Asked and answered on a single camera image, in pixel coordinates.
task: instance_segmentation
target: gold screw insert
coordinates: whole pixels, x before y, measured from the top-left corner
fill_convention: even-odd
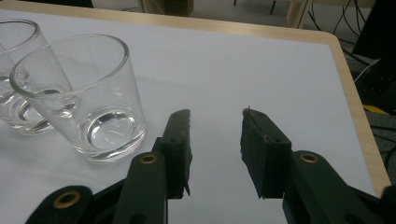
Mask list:
[[[61,194],[53,202],[53,206],[56,208],[67,208],[78,202],[81,198],[81,194],[78,191],[69,191]]]
[[[319,161],[318,157],[311,153],[301,154],[300,159],[310,163],[317,163]]]
[[[157,156],[155,155],[146,155],[140,158],[140,162],[143,164],[152,164],[158,160]]]

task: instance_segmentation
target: clear drinking glass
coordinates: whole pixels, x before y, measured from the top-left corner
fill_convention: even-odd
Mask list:
[[[10,83],[91,161],[116,161],[146,135],[129,50],[114,36],[50,43],[16,64]]]
[[[0,21],[0,119],[21,133],[43,133],[52,127],[9,85],[14,65],[47,44],[33,21]]]

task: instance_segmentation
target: chair leg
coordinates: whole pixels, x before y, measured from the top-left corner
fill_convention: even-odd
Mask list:
[[[270,11],[270,14],[271,14],[271,15],[274,13],[275,4],[276,4],[276,1],[274,1],[274,2],[273,2],[273,5],[271,6],[271,11]]]

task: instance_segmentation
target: white paper sheet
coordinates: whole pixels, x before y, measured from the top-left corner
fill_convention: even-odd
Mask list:
[[[107,34],[127,43],[148,123],[139,152],[151,150],[170,114],[191,110],[191,197],[169,202],[169,223],[286,223],[281,200],[259,199],[241,160],[249,105],[293,150],[319,153],[348,185],[374,194],[326,45],[0,9],[0,19],[10,18],[37,22],[49,42]],[[56,132],[19,135],[3,122],[0,143],[0,223],[24,222],[68,185],[104,189],[126,176],[132,159],[92,164]]]

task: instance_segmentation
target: wooden table edge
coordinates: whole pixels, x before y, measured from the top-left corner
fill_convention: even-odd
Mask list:
[[[361,150],[367,164],[369,175],[373,182],[376,196],[379,197],[382,194],[383,188],[390,185],[388,174],[385,170],[384,163],[382,162],[369,123],[364,114],[360,97],[347,66],[347,61],[344,57],[343,51],[341,50],[338,39],[334,35],[318,31],[298,30],[231,21],[212,21],[195,18],[182,18],[181,20],[180,17],[173,16],[133,13],[98,8],[65,7],[20,1],[0,1],[0,8],[106,21],[135,22],[234,35],[270,37],[328,45],[340,76],[344,93],[346,95],[346,101],[361,143]]]

